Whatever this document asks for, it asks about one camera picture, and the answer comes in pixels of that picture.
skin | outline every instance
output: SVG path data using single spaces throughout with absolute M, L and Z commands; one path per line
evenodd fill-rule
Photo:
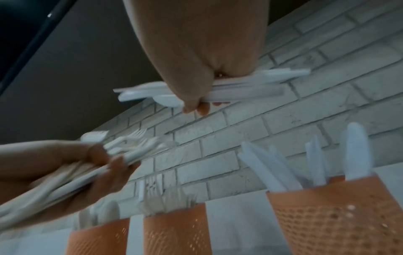
M 108 165 L 109 171 L 99 176 L 88 189 L 36 214 L 20 226 L 51 221 L 87 208 L 102 197 L 120 191 L 141 165 L 136 162 L 127 166 L 121 155 L 111 158 L 102 144 L 37 141 L 1 145 L 0 204 L 28 191 L 32 182 L 43 180 L 61 166 L 76 161 Z
M 134 31 L 184 113 L 209 112 L 219 76 L 255 70 L 266 34 L 269 0 L 123 0 Z

brick wall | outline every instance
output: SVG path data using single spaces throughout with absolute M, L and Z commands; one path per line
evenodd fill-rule
M 285 94 L 213 107 L 201 118 L 146 99 L 97 130 L 109 142 L 138 128 L 167 134 L 179 145 L 145 160 L 117 199 L 124 215 L 138 213 L 136 184 L 156 175 L 163 188 L 182 185 L 198 201 L 264 188 L 236 157 L 242 141 L 275 145 L 307 171 L 304 144 L 318 135 L 334 174 L 341 171 L 339 134 L 363 124 L 377 166 L 403 161 L 403 1 L 312 0 L 271 24 L 258 69 L 312 68 L 284 83 Z

lattice pattern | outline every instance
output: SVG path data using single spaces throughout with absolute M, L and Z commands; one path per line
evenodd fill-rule
M 344 195 L 343 187 L 340 186 L 338 195 Z M 383 189 L 382 195 L 368 194 L 366 199 L 350 193 L 346 200 L 353 198 L 357 202 L 344 205 L 291 208 L 277 203 L 275 194 L 268 197 L 294 255 L 403 254 L 403 212 L 390 194 L 385 196 L 388 192 Z
M 204 204 L 145 218 L 143 226 L 144 255 L 211 254 Z
M 71 232 L 66 255 L 125 255 L 130 219 Z

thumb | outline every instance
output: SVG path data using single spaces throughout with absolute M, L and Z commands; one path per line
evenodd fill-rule
M 184 106 L 182 108 L 183 113 L 191 113 L 194 110 L 197 109 L 199 106 L 200 99 L 197 100 L 189 100 L 189 101 L 184 101 Z

orange mesh cup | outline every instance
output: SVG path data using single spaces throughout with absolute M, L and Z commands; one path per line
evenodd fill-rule
M 71 232 L 66 255 L 125 255 L 129 222 L 127 218 Z
M 266 194 L 294 255 L 403 254 L 403 211 L 377 176 Z
M 143 220 L 144 255 L 211 255 L 206 205 Z

